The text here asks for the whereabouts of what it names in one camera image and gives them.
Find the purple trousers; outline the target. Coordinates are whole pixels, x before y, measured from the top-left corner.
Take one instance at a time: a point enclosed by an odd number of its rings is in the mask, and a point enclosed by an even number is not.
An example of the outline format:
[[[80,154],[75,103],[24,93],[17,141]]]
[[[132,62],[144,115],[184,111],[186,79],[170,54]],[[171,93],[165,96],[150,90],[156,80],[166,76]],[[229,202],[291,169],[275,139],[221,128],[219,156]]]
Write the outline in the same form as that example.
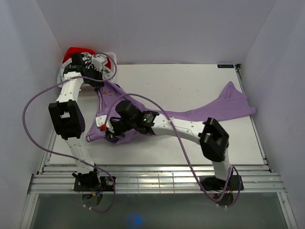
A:
[[[108,110],[110,106],[114,103],[114,101],[120,95],[126,94],[126,92],[118,84],[107,81],[104,82],[104,86],[101,87],[96,94],[99,99],[99,107],[96,113],[96,117],[99,117],[107,115]],[[141,111],[148,110],[148,108],[146,108],[144,104],[132,98],[130,95],[125,96],[124,98],[120,98],[117,103],[123,101],[125,98],[131,101],[132,104],[138,107]],[[111,109],[110,117],[119,117],[119,115],[115,111],[115,106],[116,105],[114,105]],[[166,113],[169,115],[169,117],[174,117],[186,121],[205,121],[208,117],[215,118],[217,121],[226,121],[253,115],[256,113],[256,108],[250,107],[247,102],[247,97],[241,92],[239,92],[235,88],[234,84],[230,81],[224,87],[219,97],[213,100],[212,102],[206,104],[205,106],[184,112],[166,111]],[[118,145],[128,143],[136,139],[139,135],[139,132],[136,132],[135,130],[130,130],[125,133],[124,139],[117,140],[115,144]],[[86,134],[85,140],[86,142],[90,143],[104,138],[105,132],[102,132],[97,127],[94,118],[92,126]]]

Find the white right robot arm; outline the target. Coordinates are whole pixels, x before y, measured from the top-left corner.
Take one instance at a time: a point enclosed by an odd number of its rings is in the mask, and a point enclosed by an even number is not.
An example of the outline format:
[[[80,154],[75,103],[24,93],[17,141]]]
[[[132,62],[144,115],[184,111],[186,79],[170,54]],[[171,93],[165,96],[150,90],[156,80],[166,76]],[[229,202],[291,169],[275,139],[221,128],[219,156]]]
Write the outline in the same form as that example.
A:
[[[167,118],[156,111],[141,111],[127,100],[119,102],[115,111],[118,117],[104,115],[96,120],[107,140],[124,139],[131,130],[144,135],[179,136],[200,145],[203,156],[212,162],[214,176],[209,182],[220,189],[227,189],[233,183],[228,158],[229,135],[217,120],[208,118],[205,122],[196,122]]]

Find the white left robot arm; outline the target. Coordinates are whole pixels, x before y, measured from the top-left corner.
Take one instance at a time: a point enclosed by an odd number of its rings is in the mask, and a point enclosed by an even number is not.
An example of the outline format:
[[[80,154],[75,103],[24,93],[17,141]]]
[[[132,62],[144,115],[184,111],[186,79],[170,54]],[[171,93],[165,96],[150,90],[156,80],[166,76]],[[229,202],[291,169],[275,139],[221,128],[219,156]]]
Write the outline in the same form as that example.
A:
[[[75,157],[77,174],[92,173],[93,160],[83,148],[85,120],[77,100],[83,85],[89,85],[94,91],[104,86],[104,80],[113,77],[111,59],[104,53],[73,53],[61,64],[59,76],[63,82],[56,102],[49,104],[49,113],[57,135],[65,140]]]

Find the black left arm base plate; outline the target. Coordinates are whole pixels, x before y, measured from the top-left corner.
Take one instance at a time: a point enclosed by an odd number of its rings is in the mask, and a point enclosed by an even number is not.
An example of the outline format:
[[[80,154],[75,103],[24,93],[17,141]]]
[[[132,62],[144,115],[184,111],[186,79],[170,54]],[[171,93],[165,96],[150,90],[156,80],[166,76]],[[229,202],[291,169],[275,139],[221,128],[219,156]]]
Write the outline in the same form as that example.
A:
[[[94,177],[94,178],[76,178],[74,191],[77,192],[97,192],[97,191],[114,191],[114,182],[116,177]]]

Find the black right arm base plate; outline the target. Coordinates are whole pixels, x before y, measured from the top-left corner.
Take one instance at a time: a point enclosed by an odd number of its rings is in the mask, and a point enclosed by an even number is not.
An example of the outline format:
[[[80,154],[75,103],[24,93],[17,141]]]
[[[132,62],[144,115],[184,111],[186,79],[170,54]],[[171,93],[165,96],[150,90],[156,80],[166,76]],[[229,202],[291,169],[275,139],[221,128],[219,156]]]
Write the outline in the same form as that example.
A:
[[[206,191],[222,191],[226,181],[217,179],[215,176],[200,176],[200,183]],[[240,175],[232,175],[229,179],[226,191],[244,190]]]

